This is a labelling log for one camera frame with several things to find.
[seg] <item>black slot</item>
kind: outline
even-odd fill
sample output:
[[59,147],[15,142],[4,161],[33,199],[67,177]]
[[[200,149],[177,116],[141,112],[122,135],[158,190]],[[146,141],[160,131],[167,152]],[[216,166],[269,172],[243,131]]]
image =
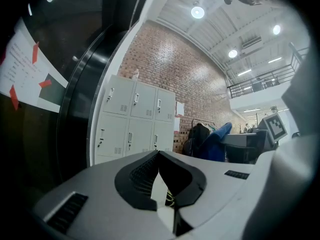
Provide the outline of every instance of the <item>black slot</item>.
[[60,209],[49,219],[47,224],[65,234],[84,206],[88,197],[82,194],[73,194]]
[[248,176],[250,175],[249,173],[244,173],[244,172],[239,172],[239,171],[234,171],[234,170],[228,170],[225,175],[228,175],[230,177],[246,180]]

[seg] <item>bottle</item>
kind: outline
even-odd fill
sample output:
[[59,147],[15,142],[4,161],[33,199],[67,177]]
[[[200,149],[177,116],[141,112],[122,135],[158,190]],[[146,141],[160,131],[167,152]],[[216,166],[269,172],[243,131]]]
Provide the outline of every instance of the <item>bottle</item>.
[[138,77],[139,77],[139,69],[136,69],[136,70],[134,71],[134,73],[133,73],[132,79],[133,79],[134,81],[138,81]]

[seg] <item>air conditioner unit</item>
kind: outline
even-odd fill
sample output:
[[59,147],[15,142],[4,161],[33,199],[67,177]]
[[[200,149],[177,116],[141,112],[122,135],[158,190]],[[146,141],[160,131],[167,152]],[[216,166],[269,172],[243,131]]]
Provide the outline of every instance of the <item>air conditioner unit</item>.
[[261,48],[264,45],[264,43],[262,42],[261,37],[256,37],[252,40],[250,40],[249,42],[246,42],[242,45],[242,53],[244,54],[248,54],[258,48]]

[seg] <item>black bag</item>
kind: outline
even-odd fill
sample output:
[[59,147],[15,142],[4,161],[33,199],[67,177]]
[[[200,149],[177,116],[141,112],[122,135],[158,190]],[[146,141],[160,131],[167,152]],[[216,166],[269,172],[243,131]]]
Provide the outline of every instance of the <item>black bag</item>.
[[198,123],[190,130],[188,140],[183,144],[182,154],[189,157],[198,157],[198,149],[209,135],[210,130]]

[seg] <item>red tape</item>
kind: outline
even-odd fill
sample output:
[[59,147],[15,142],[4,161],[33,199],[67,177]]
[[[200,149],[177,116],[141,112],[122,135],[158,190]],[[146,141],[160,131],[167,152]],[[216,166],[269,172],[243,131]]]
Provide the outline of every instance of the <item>red tape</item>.
[[14,106],[14,109],[17,110],[18,106],[19,106],[19,101],[18,101],[18,98],[17,98],[17,94],[16,94],[16,90],[15,90],[14,85],[12,85],[9,93],[10,93],[10,97],[11,97],[11,101],[12,101],[12,104]]
[[46,81],[43,81],[43,82],[40,82],[39,85],[41,86],[41,88],[44,88],[46,86],[50,86],[52,83],[51,83],[51,80],[46,80]]
[[37,42],[34,46],[33,46],[33,51],[32,51],[32,64],[35,64],[37,62],[38,59],[38,47],[39,47],[39,42]]

